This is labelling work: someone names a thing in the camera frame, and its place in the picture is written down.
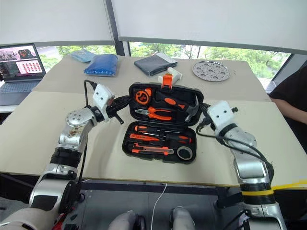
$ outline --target perforated metal disc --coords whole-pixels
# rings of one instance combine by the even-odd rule
[[[192,70],[197,77],[206,81],[224,81],[230,77],[228,68],[215,61],[200,61]]]

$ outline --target pliers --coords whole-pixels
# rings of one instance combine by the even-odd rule
[[[158,120],[163,120],[163,121],[170,121],[172,119],[171,116],[161,116],[156,114],[157,112],[167,112],[167,113],[172,112],[166,109],[155,109],[153,107],[149,107],[148,109],[137,109],[135,110],[135,112],[138,114],[147,115],[150,118],[156,118]]]

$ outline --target black tool case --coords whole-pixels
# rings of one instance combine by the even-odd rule
[[[189,126],[193,126],[198,122],[201,109],[197,106],[194,109],[196,114],[191,117],[190,121],[186,122],[185,119],[188,113],[184,111],[183,107],[187,105],[195,107],[197,104],[196,97],[198,104],[202,104],[204,97],[201,91],[184,86],[173,86],[171,89],[169,87],[162,88],[160,83],[134,83],[129,88],[129,95],[133,98],[129,104],[130,114],[138,121],[132,122],[128,127],[122,145],[123,151],[129,156],[146,160],[162,159],[163,162],[184,164],[193,162],[196,157],[196,134]],[[176,100],[177,105],[173,105],[172,99]],[[167,117],[167,119],[171,117],[171,119],[161,120],[155,118],[155,115],[154,117],[149,117],[146,114],[136,112],[140,109],[148,110],[149,107],[170,111],[159,111],[155,112],[155,114]],[[155,132],[146,132],[145,130],[148,129],[145,128],[156,130]],[[131,138],[133,135],[143,135],[158,140]],[[174,152],[173,154],[169,152],[164,154],[157,153],[155,150],[151,151],[151,149],[144,151],[143,147],[159,149],[166,147]]]

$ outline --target black wallet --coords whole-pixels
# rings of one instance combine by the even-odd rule
[[[168,67],[177,65],[177,61],[164,53],[154,54],[150,57],[137,60],[134,64],[139,67],[146,75],[152,76],[156,73],[167,70]]]

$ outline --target tool case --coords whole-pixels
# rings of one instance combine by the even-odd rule
[[[134,83],[129,88],[133,98],[132,122],[122,144],[128,156],[146,160],[162,159],[168,163],[189,164],[196,157],[195,125],[201,115],[203,94],[198,89],[172,86],[171,83]]]

